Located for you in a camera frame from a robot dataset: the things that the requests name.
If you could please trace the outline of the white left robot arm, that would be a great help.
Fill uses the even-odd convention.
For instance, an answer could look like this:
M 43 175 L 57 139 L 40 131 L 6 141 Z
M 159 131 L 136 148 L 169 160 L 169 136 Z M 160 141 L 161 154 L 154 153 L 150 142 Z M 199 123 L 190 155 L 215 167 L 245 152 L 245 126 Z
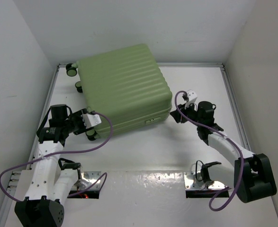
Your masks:
M 67 137 L 87 131 L 83 120 L 88 111 L 72 112 L 66 104 L 52 105 L 36 134 L 39 161 L 23 201 L 16 202 L 14 211 L 24 227 L 60 227 L 64 219 L 64 203 L 73 185 L 80 180 L 80 163 L 66 160 L 62 152 Z

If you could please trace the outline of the light green suitcase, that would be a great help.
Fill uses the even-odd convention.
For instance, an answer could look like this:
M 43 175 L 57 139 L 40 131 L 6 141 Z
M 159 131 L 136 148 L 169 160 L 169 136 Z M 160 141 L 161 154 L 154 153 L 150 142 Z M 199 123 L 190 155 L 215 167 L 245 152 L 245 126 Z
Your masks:
M 66 74 L 78 75 L 77 89 L 88 112 L 102 123 L 87 133 L 92 141 L 164 121 L 172 108 L 172 92 L 150 48 L 137 44 L 68 63 Z

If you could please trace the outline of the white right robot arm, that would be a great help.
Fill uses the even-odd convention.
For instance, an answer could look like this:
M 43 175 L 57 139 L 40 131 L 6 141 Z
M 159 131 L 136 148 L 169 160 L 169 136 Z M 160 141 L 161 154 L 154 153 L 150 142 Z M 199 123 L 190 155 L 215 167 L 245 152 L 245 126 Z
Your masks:
M 254 154 L 228 138 L 223 128 L 215 123 L 215 109 L 215 104 L 201 101 L 198 105 L 178 105 L 170 113 L 176 123 L 192 121 L 197 126 L 199 138 L 234 167 L 232 174 L 223 177 L 218 170 L 220 162 L 205 163 L 196 174 L 196 180 L 210 183 L 218 176 L 226 186 L 234 186 L 238 198 L 244 203 L 276 195 L 277 187 L 269 158 L 263 153 Z

